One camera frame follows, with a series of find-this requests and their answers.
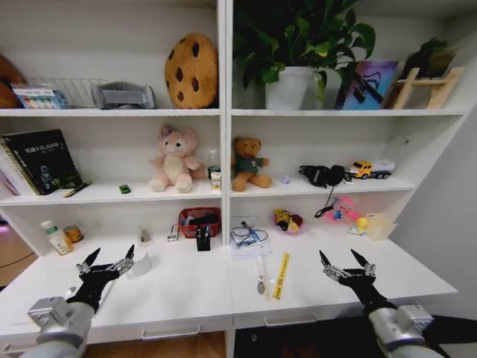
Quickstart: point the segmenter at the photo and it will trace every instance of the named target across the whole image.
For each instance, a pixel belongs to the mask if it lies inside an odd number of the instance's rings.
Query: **teddy bear shirt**
[[[258,173],[262,163],[263,158],[242,158],[236,155],[237,172]]]

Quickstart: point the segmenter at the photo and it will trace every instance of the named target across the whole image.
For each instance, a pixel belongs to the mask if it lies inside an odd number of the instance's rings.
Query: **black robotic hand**
[[[373,285],[376,280],[376,266],[371,265],[362,255],[353,249],[351,252],[362,268],[341,269],[332,266],[325,254],[320,251],[323,272],[341,285],[350,287],[363,304],[365,312],[372,312],[383,307],[395,308]]]
[[[134,245],[127,251],[126,257],[120,259],[116,263],[110,263],[107,265],[95,265],[91,266],[101,249],[94,251],[90,254],[83,263],[78,263],[76,267],[80,272],[80,279],[83,284],[79,288],[76,295],[67,300],[71,302],[83,302],[90,305],[95,312],[99,308],[99,301],[101,300],[101,294],[104,287],[108,282],[115,280],[126,271],[128,271],[134,264]]]

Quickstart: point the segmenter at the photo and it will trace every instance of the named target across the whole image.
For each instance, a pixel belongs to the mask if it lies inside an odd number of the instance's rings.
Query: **yellow ruler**
[[[285,280],[286,268],[288,261],[290,260],[290,254],[285,252],[283,254],[282,265],[280,266],[280,273],[278,274],[278,282],[275,286],[274,297],[279,300],[282,297],[283,281]]]

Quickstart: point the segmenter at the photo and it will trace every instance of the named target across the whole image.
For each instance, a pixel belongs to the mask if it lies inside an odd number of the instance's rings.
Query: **pink teddy bear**
[[[204,178],[205,171],[200,159],[192,153],[197,147],[197,137],[192,129],[177,132],[170,125],[163,125],[159,136],[161,157],[150,160],[159,169],[149,182],[155,192],[163,192],[169,184],[178,192],[190,192],[192,178]]]

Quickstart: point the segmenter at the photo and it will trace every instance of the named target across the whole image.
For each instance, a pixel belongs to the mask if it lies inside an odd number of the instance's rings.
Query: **white cup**
[[[139,249],[134,251],[134,265],[131,267],[131,271],[134,276],[141,276],[151,269],[151,259],[149,259],[146,250]]]

